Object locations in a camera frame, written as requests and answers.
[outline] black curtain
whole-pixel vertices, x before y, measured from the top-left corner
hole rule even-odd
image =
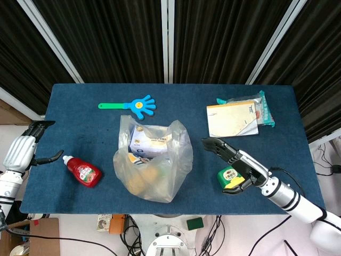
[[[257,84],[294,87],[308,141],[341,127],[341,1],[308,1]]]
[[[245,83],[290,3],[175,1],[174,83]]]
[[[160,0],[34,0],[86,83],[163,83]]]
[[[0,10],[0,86],[45,114],[53,84],[73,80],[16,1]]]

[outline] plastic wrapper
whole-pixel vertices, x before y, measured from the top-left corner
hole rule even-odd
[[[232,102],[246,102],[250,100],[252,100],[255,103],[257,124],[260,126],[271,125],[271,127],[274,127],[275,121],[272,118],[270,109],[267,105],[264,91],[260,91],[256,95],[243,96],[243,97],[238,97],[238,98],[233,98],[233,99],[228,99],[228,100],[222,100],[220,98],[217,98],[217,103],[228,104]]]
[[[143,164],[134,163],[129,146],[136,126],[141,126],[149,138],[170,138],[167,153]],[[150,201],[171,202],[192,170],[192,163],[191,141],[186,128],[178,120],[167,129],[158,129],[158,126],[141,125],[131,116],[121,116],[118,150],[113,156],[113,165],[116,176],[131,194]]]

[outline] blue felt surface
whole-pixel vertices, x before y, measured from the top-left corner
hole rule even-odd
[[[27,213],[153,213],[153,214],[274,214],[284,213],[249,188],[237,196],[221,193],[217,172],[226,167],[218,156],[204,151],[208,136],[206,106],[216,98],[235,98],[265,91],[275,128],[263,126],[259,135],[227,138],[267,167],[279,166],[302,184],[307,198],[324,206],[302,121],[291,86],[215,84],[56,84],[46,113],[56,120],[38,144],[37,158],[64,149],[99,167],[103,178],[94,188],[79,184],[62,159],[31,169],[21,211]],[[129,110],[99,110],[100,102],[130,102],[151,94],[154,117],[142,124],[168,126],[178,119],[187,128],[194,152],[193,169],[169,204],[145,201],[131,195],[115,176],[112,157],[117,150],[121,115]],[[277,175],[283,181],[293,182]]]

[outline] ketchup bottle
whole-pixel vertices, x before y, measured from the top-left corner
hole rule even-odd
[[[73,156],[63,156],[64,164],[84,186],[92,188],[102,177],[102,172],[90,163]]]

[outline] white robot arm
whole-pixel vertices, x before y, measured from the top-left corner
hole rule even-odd
[[[6,228],[5,218],[14,203],[25,171],[31,166],[54,162],[62,155],[63,150],[51,158],[35,159],[40,138],[54,123],[55,121],[35,121],[12,142],[3,162],[6,171],[0,175],[0,231]]]
[[[281,207],[291,216],[304,223],[314,223],[310,234],[312,242],[320,249],[341,254],[341,218],[327,212],[308,201],[305,197],[294,191],[266,167],[256,161],[242,150],[235,150],[226,142],[218,138],[202,140],[204,148],[218,154],[223,160],[240,172],[246,181],[233,189],[223,189],[223,193],[235,195],[243,192],[247,187],[254,185],[261,189],[262,195]]]

